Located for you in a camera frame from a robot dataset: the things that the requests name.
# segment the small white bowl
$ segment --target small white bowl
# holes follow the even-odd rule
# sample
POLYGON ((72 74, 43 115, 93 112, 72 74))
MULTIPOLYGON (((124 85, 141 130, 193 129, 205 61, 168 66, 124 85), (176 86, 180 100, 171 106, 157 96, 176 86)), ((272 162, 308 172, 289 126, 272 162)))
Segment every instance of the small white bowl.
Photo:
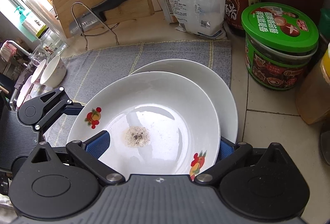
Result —
POLYGON ((36 84, 38 86, 41 85, 40 78, 41 78, 42 72, 44 71, 45 67, 46 67, 46 60, 44 59, 42 62, 40 62, 40 64, 38 65, 38 67, 36 68, 34 73, 32 74, 31 83, 36 84))
POLYGON ((40 78, 40 84, 55 88, 66 74, 66 66, 59 55, 55 56, 47 65, 40 78))
POLYGON ((193 179, 217 159, 220 128, 207 94, 191 80, 168 72, 122 78, 96 94, 68 137, 85 141, 102 130, 110 147, 99 160, 130 174, 189 174, 193 179))
POLYGON ((150 71, 176 73, 198 84, 216 108, 221 136, 236 143, 238 130, 236 103, 229 87, 218 74, 200 63, 186 59, 156 61, 137 69, 132 74, 150 71))
POLYGON ((25 84, 22 86, 22 88, 19 92, 19 96, 18 96, 17 101, 16 101, 17 108, 22 106, 23 102, 25 101, 25 98, 28 95, 28 91, 29 91, 30 86, 31 86, 31 78, 32 78, 32 75, 26 80, 25 84))

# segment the kitchen countertop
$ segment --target kitchen countertop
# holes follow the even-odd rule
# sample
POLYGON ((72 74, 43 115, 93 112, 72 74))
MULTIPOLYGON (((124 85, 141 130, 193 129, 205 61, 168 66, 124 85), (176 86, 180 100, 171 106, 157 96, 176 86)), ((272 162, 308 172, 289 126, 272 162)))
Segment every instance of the kitchen countertop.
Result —
MULTIPOLYGON (((119 43, 193 40, 196 36, 175 29, 162 12, 151 17, 121 23, 115 30, 119 43)), ((279 142, 287 150, 310 188, 310 199, 302 215, 309 224, 322 224, 330 218, 330 166, 321 159, 318 137, 321 124, 307 125, 299 116, 294 100, 296 89, 284 92, 269 90, 257 84, 245 67, 245 40, 227 30, 232 42, 232 74, 230 89, 238 117, 238 141, 255 148, 266 148, 279 142)), ((94 30, 89 34, 101 33, 94 30)), ((100 49, 116 44, 111 33, 88 37, 88 49, 100 49)), ((70 56, 85 51, 85 40, 78 37, 62 55, 70 56)))

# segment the knife handle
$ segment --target knife handle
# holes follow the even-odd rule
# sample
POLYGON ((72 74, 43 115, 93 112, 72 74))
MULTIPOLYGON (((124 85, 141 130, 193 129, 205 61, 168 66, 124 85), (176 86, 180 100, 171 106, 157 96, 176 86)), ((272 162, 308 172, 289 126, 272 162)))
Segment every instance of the knife handle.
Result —
POLYGON ((127 0, 104 0, 102 3, 92 7, 92 11, 105 22, 107 19, 104 15, 104 11, 108 11, 118 7, 120 4, 127 0))

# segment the white tile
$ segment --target white tile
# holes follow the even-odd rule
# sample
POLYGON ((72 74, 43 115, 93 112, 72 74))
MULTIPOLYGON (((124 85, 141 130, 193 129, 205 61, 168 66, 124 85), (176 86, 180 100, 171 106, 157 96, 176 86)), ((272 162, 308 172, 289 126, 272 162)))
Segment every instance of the white tile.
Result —
POLYGON ((310 199, 302 215, 309 224, 330 218, 330 166, 318 150, 321 124, 307 125, 299 116, 247 111, 243 141, 255 148, 279 142, 289 153, 310 188, 310 199))
POLYGON ((231 40, 232 44, 232 63, 231 63, 231 80, 230 90, 233 93, 237 113, 238 113, 238 134, 237 141, 242 140, 245 112, 246 112, 246 101, 248 96, 248 74, 245 67, 245 39, 233 35, 227 25, 225 24, 227 37, 231 40))
POLYGON ((286 91, 268 89, 249 75, 247 109, 299 115, 295 103, 296 87, 286 91))

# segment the cloth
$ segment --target cloth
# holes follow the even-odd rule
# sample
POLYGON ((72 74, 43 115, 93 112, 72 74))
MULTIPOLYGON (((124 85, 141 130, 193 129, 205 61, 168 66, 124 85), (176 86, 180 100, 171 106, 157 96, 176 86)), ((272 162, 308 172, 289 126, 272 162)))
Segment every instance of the cloth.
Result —
MULTIPOLYGON (((115 46, 63 58, 67 74, 58 87, 63 86, 74 102, 86 105, 93 96, 114 81, 146 64, 169 58, 199 62, 211 68, 230 85, 230 41, 191 40, 115 46)), ((35 97, 50 90, 42 86, 34 89, 31 94, 35 97)), ((46 141, 53 147, 65 146, 76 117, 62 115, 45 133, 46 141)))
POLYGON ((5 62, 9 62, 10 58, 15 55, 16 52, 17 48, 11 44, 8 44, 7 41, 5 41, 0 48, 0 55, 5 62))
POLYGON ((17 218, 15 211, 0 208, 0 224, 11 223, 15 218, 17 218))

